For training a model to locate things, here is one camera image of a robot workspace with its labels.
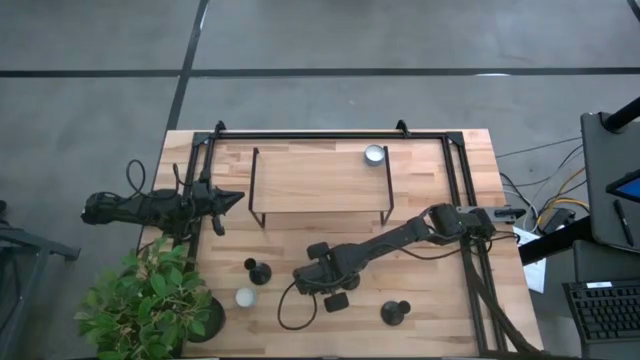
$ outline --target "screen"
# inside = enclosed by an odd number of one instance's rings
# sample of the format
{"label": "screen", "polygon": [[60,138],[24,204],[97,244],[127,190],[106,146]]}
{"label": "screen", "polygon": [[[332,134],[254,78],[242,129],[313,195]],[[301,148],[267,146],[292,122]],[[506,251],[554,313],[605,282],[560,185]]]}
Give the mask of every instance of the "screen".
{"label": "screen", "polygon": [[618,187],[618,191],[640,198],[640,178],[635,178],[628,183]]}

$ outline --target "monitor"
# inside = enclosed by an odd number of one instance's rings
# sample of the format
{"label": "monitor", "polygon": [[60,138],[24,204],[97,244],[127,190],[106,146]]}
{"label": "monitor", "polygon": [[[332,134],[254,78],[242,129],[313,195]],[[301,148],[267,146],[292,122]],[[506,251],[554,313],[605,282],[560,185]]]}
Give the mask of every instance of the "monitor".
{"label": "monitor", "polygon": [[640,202],[640,170],[627,174],[622,179],[607,185],[609,194]]}

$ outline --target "wire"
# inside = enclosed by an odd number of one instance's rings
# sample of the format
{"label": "wire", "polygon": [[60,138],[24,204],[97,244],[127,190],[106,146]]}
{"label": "wire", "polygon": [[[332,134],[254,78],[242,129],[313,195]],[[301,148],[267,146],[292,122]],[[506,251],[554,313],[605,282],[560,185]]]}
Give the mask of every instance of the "wire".
{"label": "wire", "polygon": [[[484,240],[484,241],[482,241],[482,242],[484,242],[484,243],[490,243],[490,244],[491,244],[491,243],[493,243],[494,241],[504,240],[504,239],[513,239],[514,237],[515,237],[515,238],[516,238],[516,240],[517,240],[520,236],[519,236],[518,234],[516,234],[516,233],[512,233],[512,235],[509,235],[509,236],[503,236],[503,237],[499,237],[499,238],[494,238],[494,239]],[[386,245],[386,246],[392,247],[392,248],[394,248],[394,249],[396,249],[396,250],[398,250],[398,251],[402,251],[403,253],[405,253],[405,254],[407,254],[407,255],[409,255],[409,256],[412,256],[412,257],[414,257],[414,258],[416,258],[416,259],[418,259],[418,260],[440,260],[440,259],[444,259],[444,258],[446,258],[446,257],[449,257],[449,256],[451,256],[451,255],[453,255],[453,254],[457,254],[457,253],[459,253],[459,252],[460,252],[460,251],[462,251],[462,249],[463,249],[463,248],[465,248],[465,247],[467,247],[467,248],[471,248],[471,247],[473,247],[473,246],[477,246],[477,245],[478,245],[478,240],[476,240],[476,242],[474,242],[474,243],[471,243],[471,242],[470,242],[468,246],[461,246],[461,247],[460,247],[460,248],[458,248],[458,249],[455,249],[455,250],[450,251],[450,252],[448,252],[448,253],[444,253],[444,254],[442,254],[442,255],[436,255],[436,256],[422,256],[422,255],[418,255],[418,254],[416,254],[416,253],[414,253],[414,252],[411,252],[411,251],[409,251],[409,250],[407,250],[407,249],[405,249],[405,248],[402,248],[402,247],[400,247],[400,246],[395,246],[395,245],[392,245],[392,244],[380,244],[380,245]]]}
{"label": "wire", "polygon": [[311,319],[309,319],[309,321],[307,321],[306,323],[300,325],[300,326],[288,326],[285,325],[282,322],[282,303],[284,303],[284,298],[285,296],[287,296],[287,293],[289,292],[289,290],[291,290],[291,288],[296,284],[295,280],[291,283],[291,285],[289,285],[287,287],[287,289],[282,293],[282,296],[280,297],[280,302],[278,303],[278,323],[280,324],[280,326],[282,326],[282,328],[286,329],[286,330],[302,330],[304,328],[306,328],[307,326],[311,325],[311,323],[313,322],[313,320],[316,319],[316,315],[318,314],[318,302],[316,301],[316,295],[312,294],[311,296],[313,297],[313,315],[311,315]]}
{"label": "wire", "polygon": [[544,144],[544,145],[540,145],[540,146],[535,146],[535,147],[528,148],[528,149],[512,151],[510,153],[498,155],[498,156],[496,156],[496,159],[503,158],[503,157],[506,157],[506,156],[515,155],[515,154],[521,154],[523,152],[538,150],[538,149],[546,148],[546,147],[549,147],[549,146],[559,145],[559,144],[563,144],[563,143],[566,143],[566,142],[569,142],[569,141],[574,141],[574,140],[579,140],[579,139],[582,139],[582,137],[578,136],[578,137],[574,137],[574,138],[571,138],[571,139],[560,140],[560,141],[556,141],[556,142],[552,142],[552,143],[548,143],[548,144]]}
{"label": "wire", "polygon": [[[564,190],[564,188],[567,186],[567,184],[569,184],[569,182],[571,182],[571,180],[573,180],[576,176],[580,175],[583,171],[584,171],[584,167],[578,171],[576,171],[575,173],[573,173],[573,175],[569,176],[569,178],[562,184],[562,186],[560,187],[560,190],[558,190],[558,193],[556,194],[556,196],[554,197],[554,200],[552,200],[552,202],[549,204],[549,206],[544,209],[542,211],[542,213],[540,214],[540,217],[538,217],[538,220],[536,221],[536,226],[540,225],[540,222],[542,222],[544,215],[547,213],[547,211],[549,209],[553,209],[553,207],[555,206],[555,204],[557,203],[557,198],[560,196],[560,194],[562,193],[562,190]],[[573,199],[569,199],[569,200],[563,200],[565,202],[572,202],[578,205],[582,205],[582,206],[586,206],[587,208],[589,207],[589,205],[585,204],[582,201],[578,201],[578,200],[573,200]]]}
{"label": "wire", "polygon": [[[140,185],[138,185],[138,186],[136,186],[133,183],[133,180],[131,179],[131,166],[133,164],[137,164],[140,167],[140,171],[142,172],[142,180],[140,181]],[[144,165],[142,164],[142,162],[140,160],[132,159],[127,164],[127,168],[126,168],[126,171],[125,171],[125,176],[127,178],[127,182],[129,183],[129,186],[133,189],[133,194],[129,195],[126,198],[123,198],[122,196],[120,196],[120,195],[118,195],[116,193],[110,192],[110,191],[102,191],[102,192],[100,192],[98,194],[103,195],[103,196],[104,195],[108,195],[108,196],[113,197],[117,202],[116,208],[126,204],[129,201],[131,201],[131,199],[133,199],[137,195],[140,195],[140,196],[142,196],[144,198],[148,198],[148,199],[169,200],[169,199],[172,199],[172,198],[174,198],[175,196],[178,195],[178,190],[179,190],[178,185],[181,184],[183,186],[186,186],[186,184],[183,183],[180,180],[180,174],[178,172],[178,165],[175,164],[175,163],[173,164],[173,175],[175,176],[176,184],[175,184],[175,188],[173,190],[173,193],[171,195],[169,195],[169,196],[147,195],[147,194],[142,192],[142,189],[144,188],[144,185],[145,185],[146,180],[147,180],[147,171],[146,171]]]}
{"label": "wire", "polygon": [[582,186],[582,185],[584,185],[584,184],[586,184],[586,183],[587,183],[587,179],[584,179],[580,184],[578,184],[578,185],[576,185],[576,186],[572,187],[572,188],[571,188],[571,189],[569,189],[569,190],[565,190],[565,191],[561,192],[561,193],[560,193],[560,194],[558,194],[558,195],[568,194],[568,193],[572,192],[573,190],[575,190],[575,189],[579,188],[580,186]]}
{"label": "wire", "polygon": [[[549,181],[550,181],[550,180],[551,180],[551,179],[552,179],[552,178],[553,178],[553,177],[554,177],[558,172],[560,172],[560,170],[561,170],[564,166],[566,166],[566,165],[567,165],[567,164],[569,164],[571,161],[573,161],[574,159],[576,159],[578,156],[580,156],[580,154],[582,154],[582,151],[580,151],[580,152],[578,152],[577,154],[575,154],[572,158],[568,158],[568,157],[566,157],[566,158],[565,158],[565,160],[563,160],[563,161],[562,161],[562,163],[560,164],[560,166],[558,167],[558,169],[557,169],[553,174],[551,174],[551,176],[549,176],[549,178],[548,178],[548,179],[547,179],[547,180],[546,180],[542,185],[540,185],[540,187],[538,188],[538,191],[536,191],[536,193],[533,195],[533,198],[531,199],[531,202],[532,202],[532,203],[533,203],[533,202],[535,202],[535,201],[536,201],[536,199],[538,198],[538,195],[540,194],[540,192],[542,191],[542,189],[547,185],[547,183],[548,183],[548,182],[549,182]],[[539,223],[539,222],[538,222],[538,220],[539,220],[539,219],[540,219],[539,217],[536,219],[536,221],[534,222],[534,225],[533,225],[533,227],[532,227],[531,229],[527,229],[527,218],[524,218],[524,221],[522,222],[522,229],[523,229],[523,230],[525,230],[525,231],[528,231],[528,232],[534,232],[534,231],[536,230],[536,228],[538,227],[538,225],[537,225],[537,224]]]}
{"label": "wire", "polygon": [[[567,155],[564,160],[562,160],[562,162],[560,163],[560,165],[558,165],[558,169],[562,168],[565,164],[567,164],[569,161],[573,160],[569,160],[569,157],[571,157],[571,155],[573,155],[573,153],[575,153],[576,151],[578,151],[578,149],[580,149],[582,147],[582,144],[578,145],[575,149],[571,150],[571,152],[569,153],[569,155]],[[526,184],[514,184],[513,181],[509,181],[510,184],[502,184],[502,185],[509,185],[509,186],[513,186],[513,187],[525,187],[525,186],[533,186],[533,185],[538,185],[540,183],[543,183],[547,180],[549,180],[551,178],[551,176],[547,176],[546,178],[542,179],[542,180],[538,180],[538,181],[534,181],[534,182],[530,182],[530,183],[526,183]]]}
{"label": "wire", "polygon": [[500,176],[502,176],[505,179],[507,179],[507,181],[509,182],[510,186],[513,187],[513,190],[515,190],[515,192],[510,191],[510,190],[502,190],[502,191],[504,191],[505,193],[508,193],[508,194],[514,194],[514,195],[518,196],[522,201],[524,201],[527,205],[529,205],[529,209],[533,210],[534,219],[537,219],[538,218],[538,209],[536,209],[536,207],[533,205],[533,202],[531,202],[529,199],[524,197],[524,195],[522,195],[520,190],[518,190],[518,188],[513,184],[513,181],[511,181],[511,179],[505,173],[500,173]]}
{"label": "wire", "polygon": [[587,212],[590,212],[589,211],[589,205],[587,203],[585,203],[585,202],[580,201],[580,200],[563,198],[563,199],[556,200],[555,203],[556,204],[576,204],[576,205],[580,205]]}

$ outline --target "black pot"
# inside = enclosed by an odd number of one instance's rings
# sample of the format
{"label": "black pot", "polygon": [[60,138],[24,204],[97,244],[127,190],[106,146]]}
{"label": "black pot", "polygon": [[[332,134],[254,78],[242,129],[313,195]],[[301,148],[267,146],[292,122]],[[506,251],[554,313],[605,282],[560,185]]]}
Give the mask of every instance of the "black pot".
{"label": "black pot", "polygon": [[204,322],[204,336],[189,332],[187,340],[190,342],[205,342],[216,336],[220,330],[222,330],[224,322],[227,319],[224,309],[222,308],[222,304],[212,296],[211,305],[209,306],[211,312],[209,313],[209,320]]}

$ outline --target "white cup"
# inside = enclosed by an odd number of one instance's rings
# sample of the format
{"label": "white cup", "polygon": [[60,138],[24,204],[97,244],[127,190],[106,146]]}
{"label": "white cup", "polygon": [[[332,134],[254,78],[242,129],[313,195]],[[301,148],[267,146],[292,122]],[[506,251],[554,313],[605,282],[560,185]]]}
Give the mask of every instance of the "white cup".
{"label": "white cup", "polygon": [[236,304],[243,308],[254,307],[258,303],[258,292],[253,288],[240,288],[236,292]]}

